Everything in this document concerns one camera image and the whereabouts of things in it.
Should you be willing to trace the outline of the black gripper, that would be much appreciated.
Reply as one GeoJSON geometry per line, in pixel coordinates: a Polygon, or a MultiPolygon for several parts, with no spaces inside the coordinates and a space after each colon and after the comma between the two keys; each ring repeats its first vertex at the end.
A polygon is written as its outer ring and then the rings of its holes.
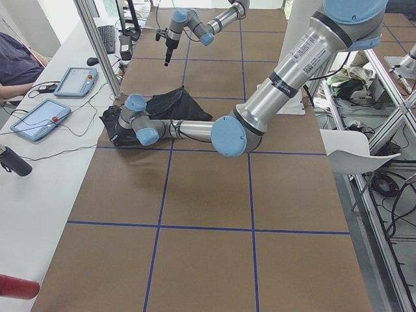
{"type": "Polygon", "coordinates": [[[155,40],[159,41],[161,38],[164,38],[166,40],[166,46],[167,46],[164,65],[169,66],[172,55],[173,55],[173,51],[178,48],[179,40],[177,40],[175,38],[170,38],[168,36],[168,29],[167,28],[157,29],[156,35],[155,35],[155,40]]]}

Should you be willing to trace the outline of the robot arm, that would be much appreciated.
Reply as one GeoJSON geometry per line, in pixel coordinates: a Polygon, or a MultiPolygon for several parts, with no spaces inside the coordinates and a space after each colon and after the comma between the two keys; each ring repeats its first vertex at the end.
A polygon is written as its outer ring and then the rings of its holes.
{"type": "Polygon", "coordinates": [[[323,1],[311,15],[309,28],[257,90],[215,122],[152,120],[146,100],[130,95],[115,128],[132,130],[149,146],[161,138],[189,138],[211,143],[226,157],[255,150],[267,123],[315,72],[339,51],[359,51],[380,43],[387,1],[323,1]]]}
{"type": "Polygon", "coordinates": [[[250,8],[249,1],[229,1],[231,6],[217,17],[204,23],[195,9],[176,8],[172,14],[169,27],[157,29],[155,40],[166,40],[166,56],[164,65],[168,66],[173,52],[178,48],[179,41],[185,28],[189,28],[197,39],[204,45],[210,45],[215,35],[223,31],[228,25],[237,20],[243,20],[250,8]]]}

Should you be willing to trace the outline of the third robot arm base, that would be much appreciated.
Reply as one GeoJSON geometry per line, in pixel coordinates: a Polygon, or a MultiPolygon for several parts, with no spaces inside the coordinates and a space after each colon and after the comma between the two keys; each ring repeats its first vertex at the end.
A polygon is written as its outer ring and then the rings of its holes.
{"type": "Polygon", "coordinates": [[[395,72],[399,78],[415,80],[415,53],[416,45],[414,45],[407,55],[399,58],[395,65],[395,72]]]}

